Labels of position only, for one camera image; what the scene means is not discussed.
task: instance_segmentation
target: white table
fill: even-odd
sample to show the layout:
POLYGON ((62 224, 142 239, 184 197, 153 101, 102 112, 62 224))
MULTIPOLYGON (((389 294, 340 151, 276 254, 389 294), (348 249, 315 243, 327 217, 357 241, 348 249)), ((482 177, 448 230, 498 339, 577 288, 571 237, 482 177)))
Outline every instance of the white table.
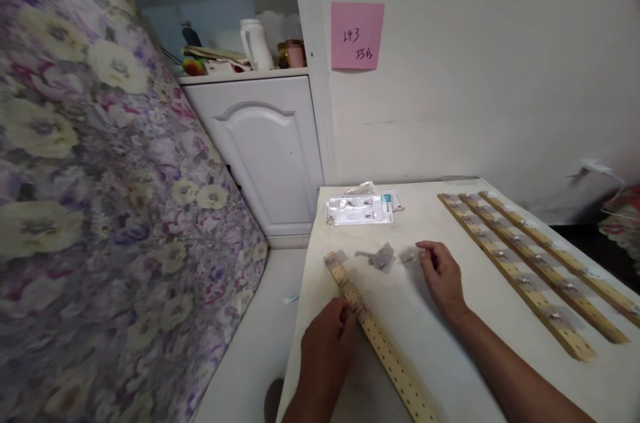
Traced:
MULTIPOLYGON (((323 187, 307 250, 291 354, 285 377, 278 421, 295 392, 300 371, 300 340, 317 313, 340 292, 323 257, 332 250, 377 251, 389 242, 398 255, 419 240, 444 242, 460 264, 465 298, 471 307, 518 355, 542 376, 599 422, 640 421, 640 328, 613 310, 599 297, 589 299, 632 341, 614 345, 575 313, 583 338, 597 356, 589 363, 574 360, 529 310, 509 283, 437 199, 437 194, 477 193, 488 190, 507 203, 509 199, 484 180, 383 185, 396 189, 406 209, 395 213, 389 225, 329 227, 324 202, 344 189, 323 187)), ((541 225, 553 238, 562 238, 527 211, 513 205, 525 218, 541 225)), ((607 275, 620 292, 640 298, 599 265, 571 246, 585 265, 607 275)), ((403 266, 398 259, 386 275, 367 265, 362 257, 351 258, 345 268, 363 294, 374 315, 394 340, 430 394, 443 422, 503 422, 500 408, 472 361, 458 344, 429 297, 421 271, 403 266)), ((566 307, 553 292, 544 292, 551 304, 566 307)), ((334 422, 410 422, 411 418, 362 332, 358 331, 357 354, 333 414, 334 422)))

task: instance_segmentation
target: white bottle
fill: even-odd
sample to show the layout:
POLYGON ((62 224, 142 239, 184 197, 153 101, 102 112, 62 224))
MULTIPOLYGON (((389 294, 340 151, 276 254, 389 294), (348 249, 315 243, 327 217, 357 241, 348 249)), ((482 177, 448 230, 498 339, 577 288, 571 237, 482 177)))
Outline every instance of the white bottle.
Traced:
POLYGON ((273 70, 273 58, 267 44, 267 34, 260 20, 240 20, 240 38, 252 69, 273 70))

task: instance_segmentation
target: white floor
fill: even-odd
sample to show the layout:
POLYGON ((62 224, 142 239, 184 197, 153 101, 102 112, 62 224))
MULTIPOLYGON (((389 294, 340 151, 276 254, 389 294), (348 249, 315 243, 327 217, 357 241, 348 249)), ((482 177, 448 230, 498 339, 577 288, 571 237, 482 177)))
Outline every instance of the white floor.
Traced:
POLYGON ((262 281, 200 403, 193 423, 264 422, 267 388, 284 377, 307 250, 270 250, 262 281))

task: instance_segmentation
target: purple flower pattern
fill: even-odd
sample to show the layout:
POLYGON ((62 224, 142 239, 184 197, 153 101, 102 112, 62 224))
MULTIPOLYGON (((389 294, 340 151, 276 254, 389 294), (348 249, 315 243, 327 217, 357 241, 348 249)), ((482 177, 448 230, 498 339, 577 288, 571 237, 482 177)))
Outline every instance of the purple flower pattern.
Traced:
POLYGON ((133 0, 0 0, 3 421, 193 415, 267 245, 133 0))

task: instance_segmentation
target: pink sticky note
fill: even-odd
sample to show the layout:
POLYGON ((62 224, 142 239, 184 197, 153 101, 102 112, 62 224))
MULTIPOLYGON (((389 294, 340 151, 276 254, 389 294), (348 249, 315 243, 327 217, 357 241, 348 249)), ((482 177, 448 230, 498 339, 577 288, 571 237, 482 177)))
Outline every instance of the pink sticky note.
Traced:
POLYGON ((331 2, 331 68, 378 68, 384 3, 331 2))

